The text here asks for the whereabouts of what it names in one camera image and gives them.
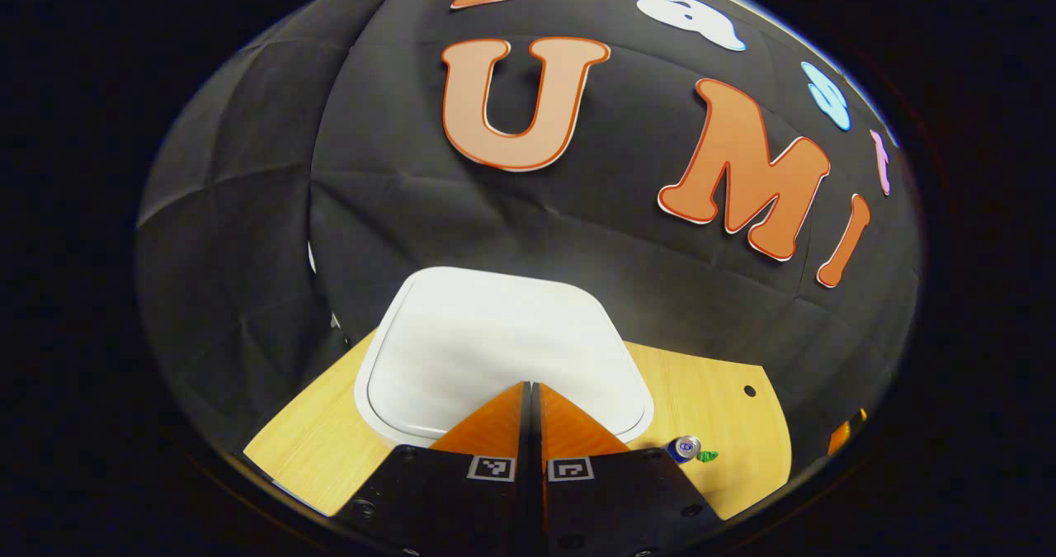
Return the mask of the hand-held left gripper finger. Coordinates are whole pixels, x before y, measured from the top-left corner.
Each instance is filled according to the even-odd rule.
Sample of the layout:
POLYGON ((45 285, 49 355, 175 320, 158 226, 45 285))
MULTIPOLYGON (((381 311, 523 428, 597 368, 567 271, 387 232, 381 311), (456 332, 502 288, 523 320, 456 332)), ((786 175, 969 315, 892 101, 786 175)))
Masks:
POLYGON ((533 387, 487 400, 429 447, 386 454, 336 521, 391 556, 513 556, 530 542, 533 387))
POLYGON ((532 385, 543 556, 675 556, 723 525, 667 449, 631 451, 550 385, 532 385))

